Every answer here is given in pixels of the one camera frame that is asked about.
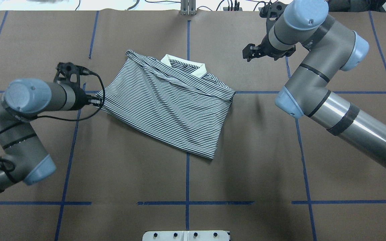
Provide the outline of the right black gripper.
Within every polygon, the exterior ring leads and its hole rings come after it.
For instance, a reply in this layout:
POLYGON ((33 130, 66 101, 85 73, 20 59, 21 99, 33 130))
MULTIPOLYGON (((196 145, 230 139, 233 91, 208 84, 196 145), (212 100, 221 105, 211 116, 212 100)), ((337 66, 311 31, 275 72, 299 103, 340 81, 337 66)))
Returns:
POLYGON ((262 56, 269 56, 277 61, 282 57, 290 57, 296 51, 296 47, 292 46, 288 50, 279 50, 276 49, 269 40, 268 35, 266 35, 260 45, 255 45, 253 43, 247 44, 242 50, 243 59, 246 59, 247 62, 250 62, 252 59, 261 58, 262 56))

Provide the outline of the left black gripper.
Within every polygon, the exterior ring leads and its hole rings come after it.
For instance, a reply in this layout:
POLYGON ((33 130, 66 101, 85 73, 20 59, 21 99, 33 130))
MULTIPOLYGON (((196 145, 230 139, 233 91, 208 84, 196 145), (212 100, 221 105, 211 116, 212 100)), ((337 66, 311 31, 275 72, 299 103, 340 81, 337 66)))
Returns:
POLYGON ((74 88, 75 102, 74 110, 82 109, 85 105, 93 105, 95 107, 101 107, 103 98, 86 94, 82 88, 74 88))

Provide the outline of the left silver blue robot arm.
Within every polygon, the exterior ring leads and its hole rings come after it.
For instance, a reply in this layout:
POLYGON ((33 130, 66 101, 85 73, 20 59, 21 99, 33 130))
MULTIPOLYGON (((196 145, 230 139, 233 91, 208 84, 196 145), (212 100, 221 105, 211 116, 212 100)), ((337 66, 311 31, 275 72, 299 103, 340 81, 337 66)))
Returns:
POLYGON ((4 151, 0 157, 0 193, 21 181, 36 184, 56 171, 31 121, 42 112, 75 111, 101 102, 75 83, 38 78, 12 81, 0 98, 0 145, 4 151))

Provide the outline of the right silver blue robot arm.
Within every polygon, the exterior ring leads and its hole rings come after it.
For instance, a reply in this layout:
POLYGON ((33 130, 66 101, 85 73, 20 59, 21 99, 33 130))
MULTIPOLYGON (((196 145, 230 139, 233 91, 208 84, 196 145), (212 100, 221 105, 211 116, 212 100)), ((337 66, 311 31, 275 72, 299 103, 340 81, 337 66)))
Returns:
POLYGON ((274 2, 259 11, 266 35, 242 51, 248 62, 269 56, 290 57, 301 44, 308 54, 279 91, 275 105, 295 119, 307 116, 333 136, 386 168, 386 125, 327 88, 338 71, 357 67, 369 43, 339 23, 325 0, 274 2))

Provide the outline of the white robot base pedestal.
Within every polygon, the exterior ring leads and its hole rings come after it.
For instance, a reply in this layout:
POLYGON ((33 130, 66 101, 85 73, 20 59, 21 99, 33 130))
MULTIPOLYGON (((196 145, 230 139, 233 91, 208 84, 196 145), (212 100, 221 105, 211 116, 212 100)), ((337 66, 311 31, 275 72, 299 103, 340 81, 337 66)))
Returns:
POLYGON ((143 241, 231 241, 225 230, 147 231, 143 241))

